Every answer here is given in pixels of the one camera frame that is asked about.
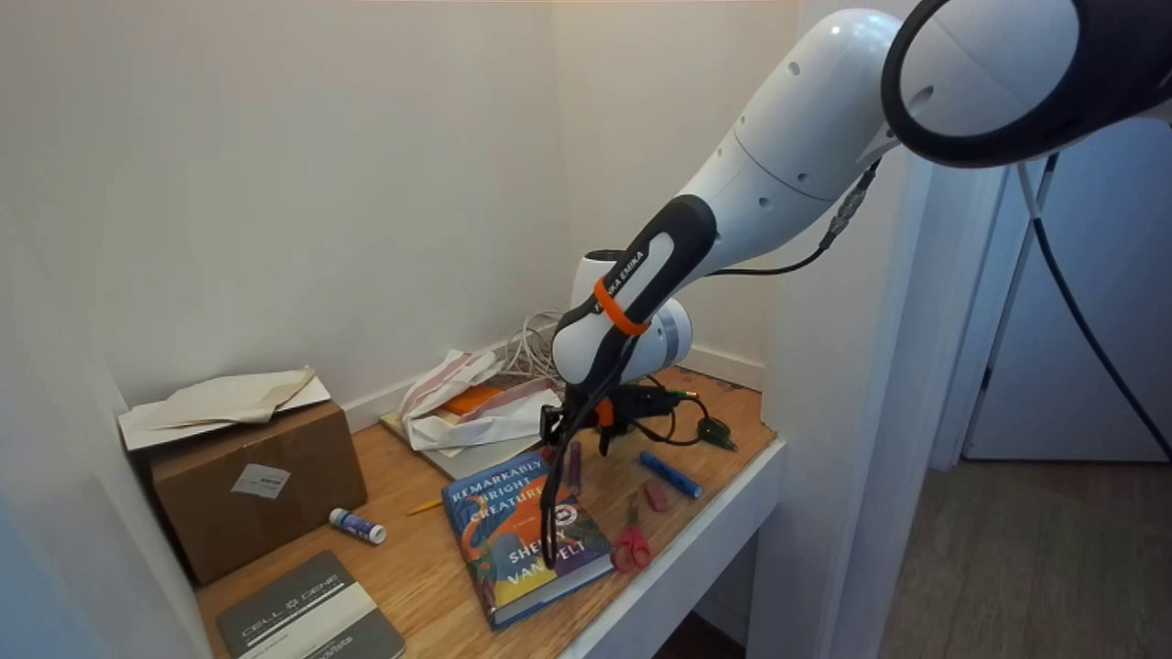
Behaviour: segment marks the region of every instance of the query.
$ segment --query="white wall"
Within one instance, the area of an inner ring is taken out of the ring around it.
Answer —
[[[377,410],[564,300],[551,51],[547,5],[0,5],[0,654],[205,650],[126,399],[311,362]]]
[[[205,654],[119,450],[120,397],[0,205],[0,654]]]
[[[794,0],[557,5],[572,253],[625,246],[794,41]],[[771,283],[696,283],[691,365],[761,384]]]
[[[0,199],[127,403],[354,403],[572,283],[547,5],[0,7]]]

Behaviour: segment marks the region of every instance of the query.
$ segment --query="colorful book cover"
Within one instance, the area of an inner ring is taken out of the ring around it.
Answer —
[[[576,504],[557,502],[557,566],[541,560],[541,450],[518,455],[496,467],[445,487],[447,519],[496,628],[562,599],[564,594],[607,575],[613,547]]]

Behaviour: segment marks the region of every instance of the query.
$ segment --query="scissors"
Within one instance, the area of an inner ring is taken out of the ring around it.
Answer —
[[[647,564],[651,564],[651,547],[647,547],[647,536],[640,528],[637,499],[629,495],[625,499],[625,528],[622,528],[622,536],[615,542],[615,566],[622,575],[629,575],[629,570],[640,570]]]

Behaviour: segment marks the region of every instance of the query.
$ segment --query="gray floor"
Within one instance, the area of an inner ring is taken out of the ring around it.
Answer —
[[[1172,659],[1172,467],[929,473],[883,659]]]

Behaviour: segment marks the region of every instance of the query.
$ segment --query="cardboard box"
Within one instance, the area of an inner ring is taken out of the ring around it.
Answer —
[[[366,502],[338,403],[150,450],[148,483],[199,585]]]

